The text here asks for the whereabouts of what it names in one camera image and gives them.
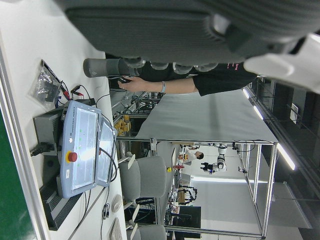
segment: plastic bag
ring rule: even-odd
[[[41,61],[40,73],[35,80],[31,96],[40,102],[47,110],[55,107],[60,93],[60,81],[45,61]]]

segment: red emergency stop button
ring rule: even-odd
[[[68,154],[68,160],[69,160],[70,162],[75,162],[75,161],[77,161],[77,157],[78,157],[78,155],[77,155],[76,152],[69,152],[69,154]]]

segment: gray cylinder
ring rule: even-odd
[[[83,61],[83,71],[88,78],[109,76],[139,76],[141,70],[128,67],[125,61],[118,59],[87,58]]]

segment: white backdrop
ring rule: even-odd
[[[158,140],[277,142],[241,90],[166,94],[136,136]]]

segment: white table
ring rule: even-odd
[[[18,123],[16,129],[18,132],[19,129],[21,130],[21,152],[28,153],[37,145],[33,117],[46,112],[41,104],[29,97],[32,83],[39,74],[41,59],[45,60],[57,77],[67,84],[69,90],[78,84],[84,85],[90,96],[95,97],[96,100],[109,93],[108,81],[105,77],[89,79],[82,69],[85,58],[104,58],[104,52],[94,49],[51,0],[0,0],[0,49],[10,88],[9,95],[12,94],[14,104],[14,109],[11,110],[2,106],[3,115],[8,116],[8,119],[10,116],[16,116],[15,121]],[[81,90],[81,93],[87,97],[84,90]],[[112,120],[108,96],[99,101],[99,107]],[[15,129],[14,124],[11,127],[8,127],[9,133]],[[31,158],[30,155],[22,154],[20,164],[18,158],[15,160],[37,238],[68,239],[83,216],[84,198],[80,198],[58,231],[50,231],[46,225],[38,191],[43,185],[43,156],[40,154]],[[24,170],[28,172],[25,176],[21,175]],[[117,179],[110,185],[109,203],[116,194],[121,194],[119,176],[118,174]],[[33,182],[34,185],[29,185],[26,189],[24,179],[28,179],[28,183]],[[101,211],[107,193],[105,190],[98,197],[101,190],[100,186],[92,190],[89,212],[71,239],[100,239]],[[117,213],[110,211],[109,218],[103,222],[102,239],[108,239],[110,227],[116,217],[120,222],[122,238],[126,239],[123,208]]]

